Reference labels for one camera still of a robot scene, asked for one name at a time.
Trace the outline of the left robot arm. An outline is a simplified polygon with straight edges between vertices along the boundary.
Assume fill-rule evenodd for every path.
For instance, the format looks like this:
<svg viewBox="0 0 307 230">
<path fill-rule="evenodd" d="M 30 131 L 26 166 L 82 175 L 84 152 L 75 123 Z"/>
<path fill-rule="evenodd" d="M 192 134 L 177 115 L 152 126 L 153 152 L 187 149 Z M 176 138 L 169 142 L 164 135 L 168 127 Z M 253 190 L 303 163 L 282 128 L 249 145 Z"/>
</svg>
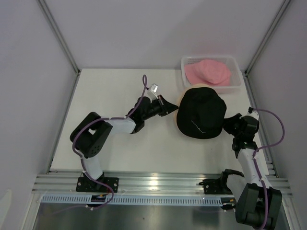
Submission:
<svg viewBox="0 0 307 230">
<path fill-rule="evenodd" d="M 70 135 L 72 150 L 80 157 L 83 174 L 88 178 L 87 187 L 98 192 L 104 186 L 101 178 L 104 172 L 97 155 L 109 136 L 136 134 L 144 127 L 147 119 L 156 115 L 163 117 L 177 109 L 177 105 L 158 95 L 153 100 L 146 96 L 138 98 L 125 117 L 106 118 L 90 112 Z"/>
</svg>

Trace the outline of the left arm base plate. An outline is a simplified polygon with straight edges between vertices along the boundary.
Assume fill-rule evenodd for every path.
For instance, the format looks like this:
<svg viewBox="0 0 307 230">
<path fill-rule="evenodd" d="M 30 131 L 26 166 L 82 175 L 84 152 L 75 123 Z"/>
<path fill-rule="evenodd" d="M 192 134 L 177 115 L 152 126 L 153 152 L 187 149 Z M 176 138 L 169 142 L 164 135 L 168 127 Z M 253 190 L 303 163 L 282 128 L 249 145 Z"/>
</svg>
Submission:
<svg viewBox="0 0 307 230">
<path fill-rule="evenodd" d="M 114 193 L 118 192 L 119 178 L 117 177 L 102 177 L 98 179 L 99 182 L 102 182 L 109 187 L 111 187 Z M 88 193 L 107 193 L 111 192 L 109 188 L 98 184 L 89 178 L 79 177 L 76 185 L 76 192 L 88 192 Z"/>
</svg>

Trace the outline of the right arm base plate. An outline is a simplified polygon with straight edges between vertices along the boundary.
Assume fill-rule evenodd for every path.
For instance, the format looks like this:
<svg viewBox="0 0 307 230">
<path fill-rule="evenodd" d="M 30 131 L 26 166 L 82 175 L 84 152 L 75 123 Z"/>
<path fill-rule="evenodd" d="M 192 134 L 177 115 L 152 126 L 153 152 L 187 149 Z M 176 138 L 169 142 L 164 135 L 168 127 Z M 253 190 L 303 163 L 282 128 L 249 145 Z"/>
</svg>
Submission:
<svg viewBox="0 0 307 230">
<path fill-rule="evenodd" d="M 205 195 L 232 195 L 233 193 L 227 187 L 226 182 L 226 179 L 220 177 L 202 180 L 198 185 L 203 187 Z"/>
</svg>

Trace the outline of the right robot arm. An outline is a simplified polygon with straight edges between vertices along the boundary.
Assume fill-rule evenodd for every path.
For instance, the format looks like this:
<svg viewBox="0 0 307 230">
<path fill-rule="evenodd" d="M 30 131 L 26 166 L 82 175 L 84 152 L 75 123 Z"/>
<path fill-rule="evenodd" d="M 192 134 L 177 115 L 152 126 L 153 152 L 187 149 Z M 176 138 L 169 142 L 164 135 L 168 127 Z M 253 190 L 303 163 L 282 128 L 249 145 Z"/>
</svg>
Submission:
<svg viewBox="0 0 307 230">
<path fill-rule="evenodd" d="M 236 199 L 236 221 L 257 230 L 275 229 L 282 193 L 273 188 L 260 164 L 261 150 L 254 141 L 259 130 L 259 110 L 249 108 L 246 115 L 225 119 L 224 130 L 232 135 L 232 150 L 242 174 L 230 174 L 219 181 L 219 189 Z"/>
</svg>

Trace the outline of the beige bucket hat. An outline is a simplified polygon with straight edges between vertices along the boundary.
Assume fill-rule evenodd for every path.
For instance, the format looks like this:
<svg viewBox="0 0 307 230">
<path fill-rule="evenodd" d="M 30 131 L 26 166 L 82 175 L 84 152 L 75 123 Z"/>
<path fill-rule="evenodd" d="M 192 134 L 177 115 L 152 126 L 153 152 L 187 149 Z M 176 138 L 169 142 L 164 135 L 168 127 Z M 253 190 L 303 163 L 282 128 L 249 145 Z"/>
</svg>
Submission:
<svg viewBox="0 0 307 230">
<path fill-rule="evenodd" d="M 181 101 L 182 101 L 182 98 L 184 97 L 185 93 L 186 93 L 188 90 L 194 89 L 194 88 L 203 88 L 203 87 L 209 87 L 209 88 L 210 88 L 209 85 L 203 84 L 203 83 L 195 84 L 195 85 L 192 85 L 192 86 L 186 88 L 186 89 L 182 92 L 182 94 L 178 97 L 176 105 L 177 105 L 178 107 L 180 106 L 180 103 L 181 103 Z M 178 113 L 178 110 L 176 110 L 176 111 L 173 113 L 173 119 L 174 119 L 175 127 L 179 130 L 178 125 L 177 125 L 177 113 Z"/>
</svg>

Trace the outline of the black bucket hat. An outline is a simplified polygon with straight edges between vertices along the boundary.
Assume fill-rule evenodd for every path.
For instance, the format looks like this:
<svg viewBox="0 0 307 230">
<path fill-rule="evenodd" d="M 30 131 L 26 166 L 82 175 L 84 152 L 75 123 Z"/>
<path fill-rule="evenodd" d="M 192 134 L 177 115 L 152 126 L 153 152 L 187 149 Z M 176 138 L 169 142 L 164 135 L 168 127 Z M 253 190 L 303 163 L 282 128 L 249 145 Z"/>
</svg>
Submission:
<svg viewBox="0 0 307 230">
<path fill-rule="evenodd" d="M 189 88 L 180 100 L 176 125 L 187 137 L 212 139 L 222 132 L 226 110 L 224 100 L 214 89 Z"/>
</svg>

